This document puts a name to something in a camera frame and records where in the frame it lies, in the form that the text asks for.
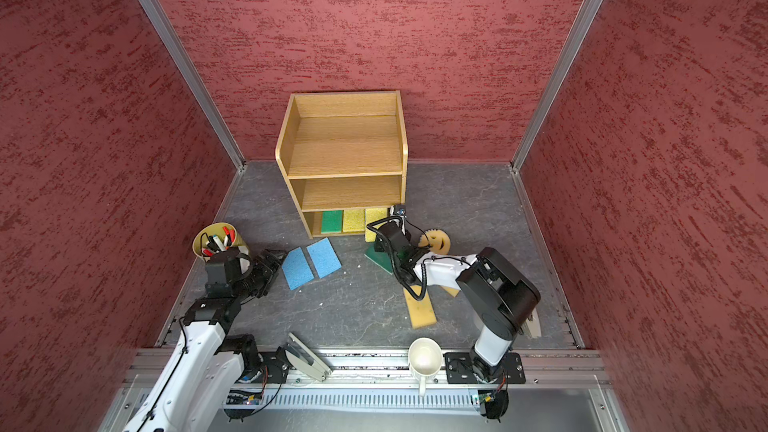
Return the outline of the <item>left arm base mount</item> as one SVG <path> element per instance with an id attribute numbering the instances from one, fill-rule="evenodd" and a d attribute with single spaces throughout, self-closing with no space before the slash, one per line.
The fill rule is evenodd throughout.
<path id="1" fill-rule="evenodd" d="M 255 348 L 242 354 L 244 370 L 237 384 L 284 384 L 291 364 L 283 347 L 276 351 L 257 352 Z"/>

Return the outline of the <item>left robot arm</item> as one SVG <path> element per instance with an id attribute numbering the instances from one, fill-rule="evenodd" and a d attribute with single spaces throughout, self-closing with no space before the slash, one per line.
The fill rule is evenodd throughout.
<path id="1" fill-rule="evenodd" d="M 125 431 L 206 431 L 238 380 L 266 374 L 254 337 L 228 333 L 246 300 L 268 294 L 286 257 L 231 248 L 205 262 L 205 295 L 180 319 L 177 345 Z"/>

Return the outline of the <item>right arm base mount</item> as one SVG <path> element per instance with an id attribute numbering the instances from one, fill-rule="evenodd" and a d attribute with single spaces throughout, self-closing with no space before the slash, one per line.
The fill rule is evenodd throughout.
<path id="1" fill-rule="evenodd" d="M 496 365 L 489 365 L 479 355 L 470 352 L 443 354 L 449 384 L 519 385 L 526 383 L 521 356 L 507 352 Z"/>

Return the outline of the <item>dark green sponge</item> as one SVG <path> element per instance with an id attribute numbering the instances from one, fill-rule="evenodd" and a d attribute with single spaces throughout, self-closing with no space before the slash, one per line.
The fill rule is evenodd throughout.
<path id="1" fill-rule="evenodd" d="M 392 262 L 389 255 L 386 252 L 377 251 L 374 244 L 371 244 L 366 249 L 365 257 L 388 274 L 393 274 Z"/>

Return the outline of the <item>bright green sponge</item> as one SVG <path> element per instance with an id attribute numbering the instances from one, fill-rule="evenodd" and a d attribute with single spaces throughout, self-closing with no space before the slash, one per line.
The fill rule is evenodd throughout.
<path id="1" fill-rule="evenodd" d="M 324 211 L 321 215 L 321 233 L 340 234 L 343 232 L 343 210 Z"/>

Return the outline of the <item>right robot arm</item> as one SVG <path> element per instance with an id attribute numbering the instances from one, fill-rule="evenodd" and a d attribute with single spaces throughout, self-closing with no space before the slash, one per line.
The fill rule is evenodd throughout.
<path id="1" fill-rule="evenodd" d="M 385 254 L 407 296 L 421 301 L 429 286 L 464 294 L 483 324 L 470 352 L 473 372 L 490 381 L 541 300 L 536 286 L 494 248 L 455 256 L 413 244 L 403 216 L 372 221 L 366 229 L 374 234 L 374 248 Z"/>

